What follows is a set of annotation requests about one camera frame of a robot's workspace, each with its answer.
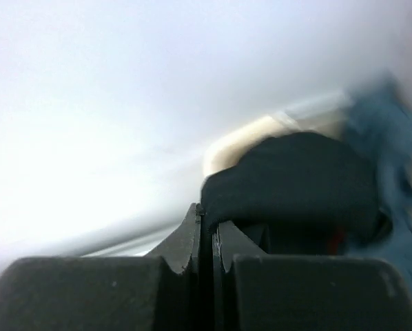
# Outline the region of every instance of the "black fabric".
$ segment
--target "black fabric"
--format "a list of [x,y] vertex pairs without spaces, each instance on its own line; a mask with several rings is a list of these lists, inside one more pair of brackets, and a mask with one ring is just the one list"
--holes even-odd
[[378,222],[373,168],[349,146],[315,132],[269,137],[203,185],[209,229],[232,220],[327,229],[370,239]]

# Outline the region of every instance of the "black plastic part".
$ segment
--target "black plastic part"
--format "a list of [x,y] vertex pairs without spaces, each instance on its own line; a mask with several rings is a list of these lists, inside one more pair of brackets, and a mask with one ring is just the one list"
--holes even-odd
[[161,257],[22,259],[0,279],[0,331],[191,330],[188,285]]
[[237,256],[237,330],[412,331],[412,299],[378,260]]
[[191,269],[197,270],[200,254],[200,220],[197,204],[192,203],[180,226],[146,256],[163,257],[176,274],[183,274]]
[[200,232],[201,232],[201,217],[204,211],[199,203],[195,205],[195,235],[192,246],[192,270],[198,274],[200,265]]
[[[259,235],[260,241],[262,232],[263,229],[254,230],[255,235]],[[219,224],[216,233],[212,236],[215,331],[233,330],[236,324],[235,289],[231,272],[236,254],[267,255],[242,233],[234,222]]]
[[250,240],[252,240],[259,248],[264,250],[266,253],[270,253],[270,233],[269,225],[264,224],[253,224],[246,225],[240,228],[241,232],[244,233]]

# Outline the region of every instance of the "blurry cloth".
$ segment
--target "blurry cloth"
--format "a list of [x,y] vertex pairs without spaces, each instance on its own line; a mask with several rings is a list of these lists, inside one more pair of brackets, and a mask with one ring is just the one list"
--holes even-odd
[[350,236],[345,254],[388,261],[412,294],[412,186],[406,171],[412,162],[412,112],[398,102],[392,83],[356,96],[342,140],[372,162],[380,207],[393,223],[391,234],[377,243]]
[[209,229],[228,220],[328,234],[342,228],[367,240],[379,213],[376,192],[370,162],[348,145],[296,132],[261,141],[234,167],[207,178],[203,222]]

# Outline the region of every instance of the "blue fabric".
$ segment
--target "blue fabric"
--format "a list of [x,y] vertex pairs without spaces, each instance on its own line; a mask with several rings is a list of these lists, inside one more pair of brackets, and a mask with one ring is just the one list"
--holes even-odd
[[345,254],[388,261],[412,294],[412,186],[406,172],[412,160],[412,112],[398,102],[392,83],[353,98],[343,140],[373,162],[380,207],[392,220],[393,231],[367,245],[349,238]]

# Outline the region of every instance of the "black cover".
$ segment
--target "black cover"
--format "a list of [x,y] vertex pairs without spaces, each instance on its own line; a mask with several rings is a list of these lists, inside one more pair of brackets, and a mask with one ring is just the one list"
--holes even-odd
[[314,132],[269,137],[201,192],[206,226],[220,222],[342,229],[370,239],[378,222],[371,164],[349,146]]

